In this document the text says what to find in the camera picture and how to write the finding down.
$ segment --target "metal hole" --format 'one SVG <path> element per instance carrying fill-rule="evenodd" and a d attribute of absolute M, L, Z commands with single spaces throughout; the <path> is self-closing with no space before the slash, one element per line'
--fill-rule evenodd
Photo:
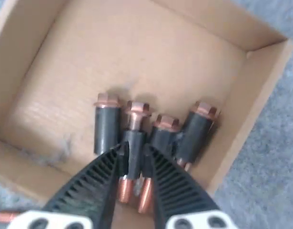
<path fill-rule="evenodd" d="M 81 223 L 71 223 L 66 229 L 84 229 Z"/>
<path fill-rule="evenodd" d="M 178 219 L 174 224 L 175 229 L 193 229 L 192 224 L 186 219 Z"/>
<path fill-rule="evenodd" d="M 208 219 L 208 223 L 212 228 L 226 228 L 227 224 L 222 218 L 212 216 Z"/>
<path fill-rule="evenodd" d="M 45 218 L 40 218 L 33 221 L 30 224 L 29 229 L 46 229 L 47 225 L 48 225 L 48 220 L 46 220 Z"/>

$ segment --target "hex head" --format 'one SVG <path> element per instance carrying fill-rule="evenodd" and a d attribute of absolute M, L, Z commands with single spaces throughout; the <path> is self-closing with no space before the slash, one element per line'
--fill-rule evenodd
<path fill-rule="evenodd" d="M 139 113 L 143 116 L 150 116 L 150 105 L 148 103 L 128 101 L 126 106 L 126 113 Z"/>
<path fill-rule="evenodd" d="M 179 119 L 172 117 L 167 114 L 159 114 L 157 117 L 154 126 L 161 129 L 167 129 L 169 131 L 178 131 L 179 130 Z"/>
<path fill-rule="evenodd" d="M 98 107 L 120 107 L 120 100 L 116 94 L 99 93 L 98 101 L 95 103 Z"/>
<path fill-rule="evenodd" d="M 191 108 L 191 111 L 208 117 L 210 119 L 214 119 L 217 112 L 217 108 L 206 102 L 197 101 L 195 105 Z"/>

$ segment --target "bolt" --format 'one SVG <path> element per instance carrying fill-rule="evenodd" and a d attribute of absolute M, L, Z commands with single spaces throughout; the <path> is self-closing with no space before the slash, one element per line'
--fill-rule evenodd
<path fill-rule="evenodd" d="M 194 113 L 198 113 L 201 116 L 204 116 L 206 118 L 215 119 L 215 115 L 217 112 L 217 108 L 214 106 L 211 106 L 210 104 L 206 102 L 197 101 L 194 106 L 191 108 L 191 111 Z"/>
<path fill-rule="evenodd" d="M 99 93 L 98 101 L 94 104 L 96 107 L 120 107 L 120 100 L 116 94 Z"/>
<path fill-rule="evenodd" d="M 172 132 L 178 131 L 180 127 L 179 119 L 167 114 L 159 114 L 156 122 L 154 122 L 154 126 L 159 129 L 167 129 Z"/>
<path fill-rule="evenodd" d="M 150 105 L 148 103 L 141 103 L 136 101 L 128 101 L 126 107 L 126 113 L 137 113 L 142 116 L 150 116 Z"/>

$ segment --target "gray carpet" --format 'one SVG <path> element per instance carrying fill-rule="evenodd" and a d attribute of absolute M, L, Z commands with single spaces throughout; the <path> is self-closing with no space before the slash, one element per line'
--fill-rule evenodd
<path fill-rule="evenodd" d="M 234 1 L 293 38 L 293 0 Z M 293 57 L 215 200 L 239 228 L 293 229 Z M 37 205 L 0 186 L 10 208 Z"/>

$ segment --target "cardboard box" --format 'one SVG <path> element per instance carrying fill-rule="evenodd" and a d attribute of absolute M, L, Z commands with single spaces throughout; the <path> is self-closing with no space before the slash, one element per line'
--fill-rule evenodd
<path fill-rule="evenodd" d="M 286 37 L 227 0 L 6 0 L 0 181 L 47 201 L 94 159 L 93 103 L 109 90 L 182 121 L 201 98 L 219 107 L 221 127 L 191 171 L 213 193 L 292 50 Z M 68 160 L 55 166 L 22 156 L 65 148 Z M 134 228 L 136 220 L 151 228 L 147 217 L 128 220 L 133 214 L 117 205 L 113 228 Z"/>

